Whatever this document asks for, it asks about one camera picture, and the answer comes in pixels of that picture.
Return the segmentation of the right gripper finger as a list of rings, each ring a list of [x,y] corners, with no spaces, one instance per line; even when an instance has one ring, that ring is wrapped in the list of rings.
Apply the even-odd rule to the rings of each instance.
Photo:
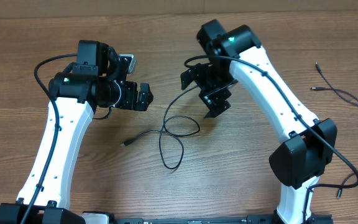
[[[196,81],[198,70],[196,68],[189,68],[180,75],[181,89],[185,90],[192,82]]]
[[[230,91],[217,91],[205,96],[203,101],[209,111],[204,118],[215,118],[231,107],[227,99],[231,96]]]

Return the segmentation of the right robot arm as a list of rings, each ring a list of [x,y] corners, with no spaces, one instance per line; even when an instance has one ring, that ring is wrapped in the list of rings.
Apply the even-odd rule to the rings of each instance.
[[[240,83],[269,120],[280,143],[269,158],[281,183],[280,202],[273,213],[248,215],[244,221],[332,223],[330,215],[312,213],[308,187],[318,183],[332,160],[336,125],[330,119],[320,120],[292,93],[249,26],[226,31],[212,20],[201,26],[196,38],[209,62],[183,72],[182,87],[196,83],[209,109],[208,117],[215,118],[230,107],[229,87]]]

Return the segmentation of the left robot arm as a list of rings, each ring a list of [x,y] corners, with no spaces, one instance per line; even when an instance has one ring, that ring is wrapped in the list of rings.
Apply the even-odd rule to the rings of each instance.
[[[146,111],[147,83],[128,81],[135,58],[98,41],[81,40],[76,61],[43,91],[47,123],[32,170],[14,203],[0,204],[0,223],[115,223],[108,212],[70,211],[71,183],[83,137],[97,108]]]

